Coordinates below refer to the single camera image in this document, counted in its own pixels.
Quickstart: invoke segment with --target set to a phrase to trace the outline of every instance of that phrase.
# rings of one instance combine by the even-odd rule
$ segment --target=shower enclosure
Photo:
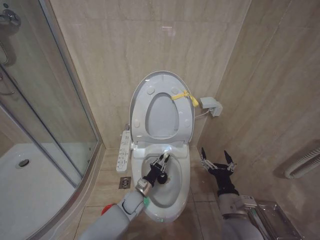
[[[0,0],[0,239],[51,221],[101,144],[49,1]]]

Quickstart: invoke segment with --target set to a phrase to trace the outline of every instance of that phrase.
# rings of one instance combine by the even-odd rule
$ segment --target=tiled floor
[[[84,209],[63,232],[59,240],[77,240],[83,231],[101,214],[105,205],[119,202],[130,189],[118,189],[120,177],[128,172],[116,172],[118,149],[107,149],[94,189]],[[142,212],[129,225],[124,240],[219,240],[222,217],[214,195],[215,179],[200,164],[196,147],[190,147],[191,179],[188,203],[172,223],[153,222]]]

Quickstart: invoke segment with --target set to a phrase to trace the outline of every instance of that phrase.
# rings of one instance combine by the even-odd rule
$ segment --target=red component
[[[103,215],[106,211],[108,211],[109,208],[111,208],[113,205],[115,205],[115,204],[113,203],[113,204],[109,204],[109,205],[105,206],[105,207],[102,209],[101,215]]]

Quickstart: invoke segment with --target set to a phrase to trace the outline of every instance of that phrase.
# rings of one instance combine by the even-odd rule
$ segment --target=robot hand
[[[158,180],[160,184],[164,184],[167,181],[168,175],[165,171],[169,157],[170,154],[168,152],[163,153],[159,158],[150,163],[151,170],[147,176],[139,179],[135,189],[143,196],[146,197],[148,195],[149,190],[154,187],[156,180]]]
[[[238,191],[235,189],[235,186],[230,180],[230,176],[234,173],[236,164],[232,161],[231,156],[224,151],[224,156],[227,162],[226,164],[212,163],[206,158],[206,153],[204,148],[201,148],[201,164],[207,169],[207,171],[215,176],[216,182],[218,184],[218,196],[221,194],[236,194],[239,195]]]

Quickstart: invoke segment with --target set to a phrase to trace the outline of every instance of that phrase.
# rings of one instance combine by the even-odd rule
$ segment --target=electrical outlet box
[[[213,117],[219,116],[223,110],[221,103],[211,96],[201,97],[200,106],[202,109],[210,109]]]

